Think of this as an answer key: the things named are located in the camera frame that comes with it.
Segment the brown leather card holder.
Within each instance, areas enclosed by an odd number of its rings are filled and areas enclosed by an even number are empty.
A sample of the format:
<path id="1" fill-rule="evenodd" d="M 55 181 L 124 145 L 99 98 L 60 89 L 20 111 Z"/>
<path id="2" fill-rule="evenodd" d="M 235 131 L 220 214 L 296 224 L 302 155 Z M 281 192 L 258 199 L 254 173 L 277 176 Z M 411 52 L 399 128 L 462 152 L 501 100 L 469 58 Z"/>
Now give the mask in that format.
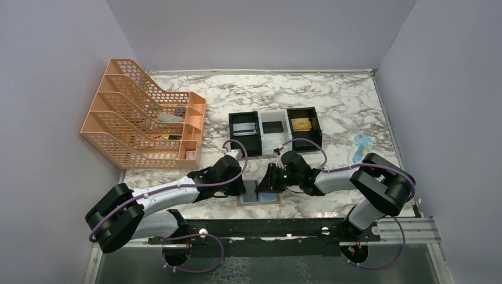
<path id="1" fill-rule="evenodd" d="M 246 192 L 237 197 L 237 206 L 272 205 L 280 203 L 278 193 L 256 191 L 261 181 L 261 179 L 246 179 L 243 181 Z"/>

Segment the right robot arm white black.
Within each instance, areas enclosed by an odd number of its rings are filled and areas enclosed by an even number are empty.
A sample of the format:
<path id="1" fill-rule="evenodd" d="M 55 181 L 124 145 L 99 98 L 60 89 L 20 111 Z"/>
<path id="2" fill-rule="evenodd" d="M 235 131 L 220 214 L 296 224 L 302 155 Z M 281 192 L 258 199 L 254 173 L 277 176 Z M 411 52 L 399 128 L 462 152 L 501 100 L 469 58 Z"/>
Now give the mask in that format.
<path id="1" fill-rule="evenodd" d="M 358 190 L 365 198 L 355 205 L 342 222 L 344 234 L 359 236 L 373 222 L 385 216 L 396 217 L 413 198 L 416 181 L 407 172 L 378 154 L 369 153 L 357 164 L 333 170 L 311 167 L 296 151 L 280 155 L 268 165 L 256 192 L 280 193 L 297 186 L 308 196 Z"/>

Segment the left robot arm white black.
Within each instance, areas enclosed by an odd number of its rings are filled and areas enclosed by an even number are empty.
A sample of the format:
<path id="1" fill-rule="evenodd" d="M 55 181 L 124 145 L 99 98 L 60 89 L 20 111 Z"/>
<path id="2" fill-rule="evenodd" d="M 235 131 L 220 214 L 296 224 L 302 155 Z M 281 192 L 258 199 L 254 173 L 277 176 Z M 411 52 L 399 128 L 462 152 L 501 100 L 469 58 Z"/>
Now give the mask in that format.
<path id="1" fill-rule="evenodd" d="M 232 150 L 202 170 L 167 184 L 131 189 L 125 183 L 111 188 L 85 215 L 91 229 L 89 240 L 103 253 L 112 253 L 130 240 L 171 237 L 181 230 L 181 219 L 168 210 L 215 197 L 239 196 L 246 190 L 239 161 L 243 154 Z"/>

